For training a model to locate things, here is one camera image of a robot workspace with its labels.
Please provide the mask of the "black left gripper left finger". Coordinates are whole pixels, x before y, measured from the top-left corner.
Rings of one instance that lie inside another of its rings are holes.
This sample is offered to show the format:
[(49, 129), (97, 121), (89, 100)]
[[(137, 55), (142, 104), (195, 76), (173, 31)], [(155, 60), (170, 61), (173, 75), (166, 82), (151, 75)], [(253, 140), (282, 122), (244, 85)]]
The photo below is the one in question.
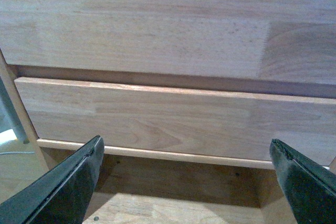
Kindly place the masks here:
[(82, 223), (98, 182), (104, 141), (95, 136), (1, 203), (1, 223)]

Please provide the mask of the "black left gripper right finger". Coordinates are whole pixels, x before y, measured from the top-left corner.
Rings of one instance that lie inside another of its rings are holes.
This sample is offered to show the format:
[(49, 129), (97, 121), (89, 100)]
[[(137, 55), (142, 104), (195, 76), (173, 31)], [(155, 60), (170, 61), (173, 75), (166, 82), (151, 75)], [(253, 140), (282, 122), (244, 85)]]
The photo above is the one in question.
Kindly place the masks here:
[(297, 223), (335, 223), (335, 174), (279, 139), (269, 153)]

